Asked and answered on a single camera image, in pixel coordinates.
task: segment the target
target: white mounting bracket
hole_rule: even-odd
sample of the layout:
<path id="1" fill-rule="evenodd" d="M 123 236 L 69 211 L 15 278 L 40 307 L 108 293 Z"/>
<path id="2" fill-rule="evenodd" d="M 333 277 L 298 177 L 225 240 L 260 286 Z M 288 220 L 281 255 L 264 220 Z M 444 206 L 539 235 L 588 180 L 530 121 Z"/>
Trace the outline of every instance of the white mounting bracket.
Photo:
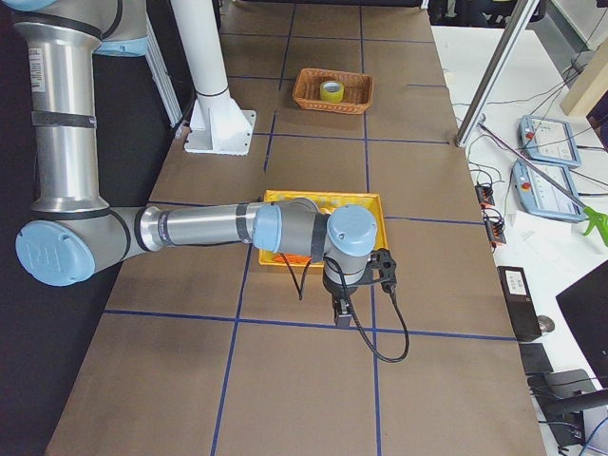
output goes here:
<path id="1" fill-rule="evenodd" d="M 207 116 L 195 102 L 186 152 L 196 154 L 247 155 L 254 135 L 256 112 L 241 110 L 232 98 L 227 104 L 208 107 Z"/>

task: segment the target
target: black strap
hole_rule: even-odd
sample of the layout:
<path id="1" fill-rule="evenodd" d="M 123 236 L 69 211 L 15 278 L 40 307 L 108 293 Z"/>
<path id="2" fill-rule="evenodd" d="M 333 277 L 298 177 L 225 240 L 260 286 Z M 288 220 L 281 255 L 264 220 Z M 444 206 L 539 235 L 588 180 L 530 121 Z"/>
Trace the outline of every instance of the black strap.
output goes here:
<path id="1" fill-rule="evenodd" d="M 206 93 L 201 93 L 197 90 L 197 94 L 199 94 L 201 97 L 218 97 L 219 95 L 221 95 L 222 93 L 224 93 L 226 90 L 228 90 L 228 85 L 226 86 L 226 88 L 224 88 L 221 92 L 218 93 L 213 93 L 211 95 L 208 95 Z"/>
<path id="2" fill-rule="evenodd" d="M 249 206 L 248 202 L 242 202 L 237 206 L 237 234 L 238 238 L 247 244 L 250 244 L 251 238 L 249 237 L 249 231 L 247 231 L 247 206 Z"/>
<path id="3" fill-rule="evenodd" d="M 118 26 L 121 24 L 123 20 L 123 0 L 116 0 L 116 15 L 114 16 L 114 21 L 110 25 L 109 29 L 102 33 L 102 40 L 112 36 L 112 33 L 116 31 Z"/>
<path id="4" fill-rule="evenodd" d="M 313 263 L 323 260 L 325 251 L 325 236 L 327 235 L 327 214 L 316 213 L 314 215 L 313 235 L 311 236 L 311 257 Z"/>
<path id="5" fill-rule="evenodd" d="M 145 209 L 146 208 L 143 207 L 135 216 L 135 226 L 133 227 L 133 231 L 135 232 L 135 240 L 137 240 L 137 245 L 140 246 L 140 249 L 142 249 L 144 252 L 152 252 L 145 246 L 145 242 L 143 242 L 142 237 L 142 217 L 145 213 Z"/>
<path id="6" fill-rule="evenodd" d="M 110 213 L 109 207 L 105 209 L 96 209 L 93 211 L 81 211 L 81 212 L 45 212 L 45 211 L 31 211 L 31 213 L 41 220 L 86 220 L 96 219 L 97 217 L 105 217 Z"/>
<path id="7" fill-rule="evenodd" d="M 126 255 L 129 253 L 129 250 L 131 250 L 131 232 L 129 231 L 129 227 L 126 224 L 126 221 L 124 221 L 124 218 L 121 217 L 120 214 L 110 209 L 110 216 L 114 217 L 114 219 L 116 219 L 124 229 L 124 238 L 126 239 L 126 246 L 124 247 L 123 257 L 120 259 L 120 261 L 123 261 L 126 258 Z"/>
<path id="8" fill-rule="evenodd" d="M 65 17 L 53 16 L 52 14 L 45 14 L 43 12 L 14 12 L 12 17 L 15 24 L 20 22 L 45 24 L 47 26 L 56 26 L 63 29 L 81 31 L 87 35 L 94 36 L 99 40 L 102 39 L 102 31 L 98 28 L 91 26 L 90 24 L 74 21 L 73 19 L 67 19 Z"/>
<path id="9" fill-rule="evenodd" d="M 97 128 L 95 116 L 67 114 L 65 112 L 31 111 L 31 124 L 34 126 L 75 126 Z"/>
<path id="10" fill-rule="evenodd" d="M 159 236 L 161 237 L 161 242 L 166 246 L 173 246 L 173 240 L 171 240 L 171 236 L 169 235 L 169 214 L 173 211 L 162 211 L 159 215 Z"/>

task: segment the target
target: label sticker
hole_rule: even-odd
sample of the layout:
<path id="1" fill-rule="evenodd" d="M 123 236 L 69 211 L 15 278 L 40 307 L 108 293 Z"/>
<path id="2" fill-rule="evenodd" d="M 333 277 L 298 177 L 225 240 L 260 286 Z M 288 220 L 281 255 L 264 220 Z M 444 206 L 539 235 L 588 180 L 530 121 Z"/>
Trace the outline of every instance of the label sticker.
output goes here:
<path id="1" fill-rule="evenodd" d="M 509 292 L 512 295 L 527 295 L 525 292 L 525 285 L 523 284 L 522 273 L 518 271 L 504 271 L 504 275 L 506 276 Z"/>
<path id="2" fill-rule="evenodd" d="M 46 92 L 45 87 L 45 63 L 42 49 L 34 47 L 29 50 L 29 78 L 31 79 L 32 92 Z"/>

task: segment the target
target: yellow tape roll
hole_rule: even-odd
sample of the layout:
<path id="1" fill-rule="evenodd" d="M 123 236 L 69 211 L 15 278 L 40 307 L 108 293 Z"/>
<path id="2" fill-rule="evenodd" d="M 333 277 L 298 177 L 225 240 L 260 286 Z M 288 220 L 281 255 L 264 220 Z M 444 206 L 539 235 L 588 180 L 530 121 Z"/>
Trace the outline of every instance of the yellow tape roll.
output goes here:
<path id="1" fill-rule="evenodd" d="M 321 84 L 321 101 L 340 103 L 344 98 L 344 85 L 339 81 L 326 81 Z"/>

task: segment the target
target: black floor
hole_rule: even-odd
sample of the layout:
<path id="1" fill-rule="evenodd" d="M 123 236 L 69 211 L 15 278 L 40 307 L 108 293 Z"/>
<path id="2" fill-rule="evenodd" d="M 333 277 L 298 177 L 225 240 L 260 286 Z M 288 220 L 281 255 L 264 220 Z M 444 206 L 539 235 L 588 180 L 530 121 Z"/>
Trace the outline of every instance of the black floor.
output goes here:
<path id="1" fill-rule="evenodd" d="M 188 80 L 167 3 L 148 8 L 159 38 L 173 43 L 167 65 Z M 0 455 L 32 456 L 55 429 L 120 266 L 67 288 L 21 268 L 14 239 L 30 221 L 35 140 L 28 50 L 4 6 L 0 67 Z M 102 196 L 113 206 L 144 205 L 171 140 L 161 99 L 143 57 L 95 57 L 94 73 Z M 186 101 L 190 88 L 176 88 Z"/>

